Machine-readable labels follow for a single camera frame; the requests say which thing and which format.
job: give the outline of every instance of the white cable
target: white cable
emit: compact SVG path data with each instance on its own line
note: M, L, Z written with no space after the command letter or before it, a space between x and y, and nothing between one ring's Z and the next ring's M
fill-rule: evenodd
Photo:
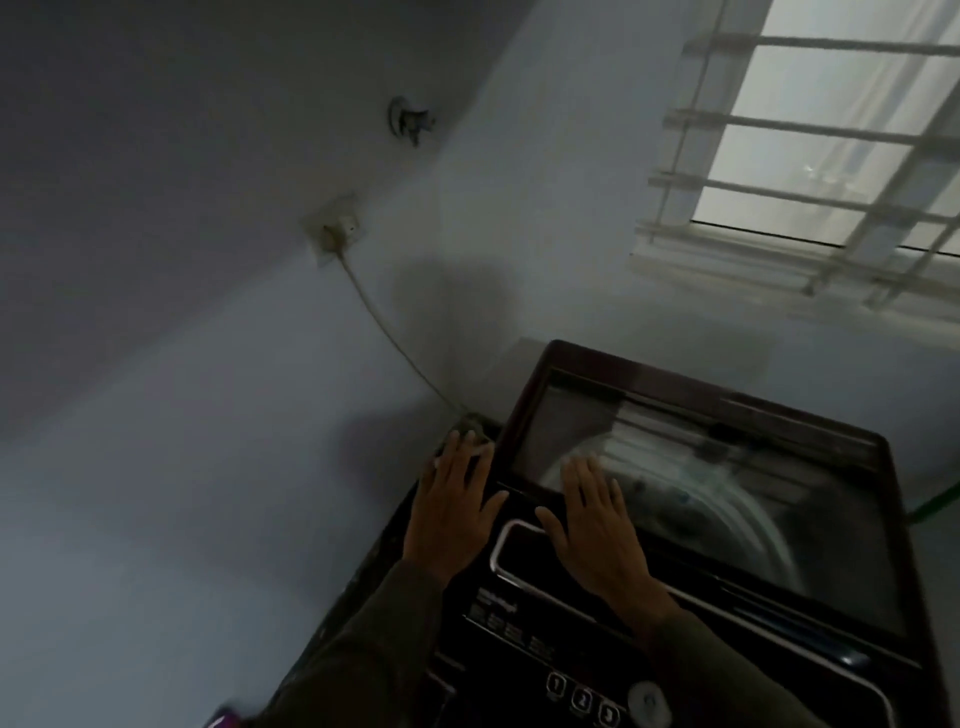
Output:
M387 326L386 322L384 322L384 320L376 312L376 308L373 306L373 303L371 302L371 300L367 297L367 294L364 293L363 286L360 285L360 281L357 279L356 275L353 273L353 269L350 268L349 263L347 263L347 258L344 256L343 250L341 249L336 251L336 255L337 255L337 259L340 261L340 264L344 267L344 273L347 274L347 277L350 279L350 282L353 284L353 288L356 289L357 296L360 297L361 303L367 309L367 312L371 315L371 317L376 322L376 324L380 327L380 330L383 331L383 335L386 336L387 339L390 341L390 343L394 345L394 349L396 349L400 353L400 356L402 356L404 359L407 360L407 364L409 364L410 368L414 370L414 372L417 373L417 376L419 376L423 380L423 383L426 384L428 387L430 387L430 389L434 391L437 397L443 400L444 403L450 409L454 410L458 414L466 413L467 409L462 404L457 403L456 401L452 400L450 397L445 395L443 391L441 391L441 389L437 385L435 385L432 381L430 381L429 377L426 374L424 374L423 371L420 370L420 367L417 366L417 362L415 362L410 357L410 355L403 350L403 347L400 346L399 342L390 333L390 328Z

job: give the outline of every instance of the washing machine lid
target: washing machine lid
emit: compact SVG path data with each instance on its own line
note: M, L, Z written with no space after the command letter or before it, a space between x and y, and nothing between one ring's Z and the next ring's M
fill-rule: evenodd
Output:
M553 342L497 477L559 509L560 464L586 453L618 479L659 578L696 573L936 669L879 435Z

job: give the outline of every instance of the window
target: window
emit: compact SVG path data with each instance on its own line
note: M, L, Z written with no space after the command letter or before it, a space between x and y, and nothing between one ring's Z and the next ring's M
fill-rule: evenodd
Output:
M960 0L701 0L632 267L960 344Z

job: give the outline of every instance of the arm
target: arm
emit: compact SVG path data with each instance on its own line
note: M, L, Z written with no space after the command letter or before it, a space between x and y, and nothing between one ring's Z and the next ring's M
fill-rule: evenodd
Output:
M596 458L575 458L563 476L568 532L546 508L537 516L567 570L634 631L675 711L695 725L825 728L650 575L620 486Z
M474 435L451 433L420 478L403 559L367 603L251 728L379 728L410 706L440 629L446 584L490 538L505 492L482 505L493 459L486 446L469 483Z

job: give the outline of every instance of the electrical socket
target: electrical socket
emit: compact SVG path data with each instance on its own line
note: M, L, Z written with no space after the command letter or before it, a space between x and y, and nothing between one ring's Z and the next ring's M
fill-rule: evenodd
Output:
M346 250L363 237L364 231L357 216L356 194L350 192L334 198L301 218L300 226L310 239L310 250L317 258L317 265L325 266L336 257L338 239L344 241L343 250Z

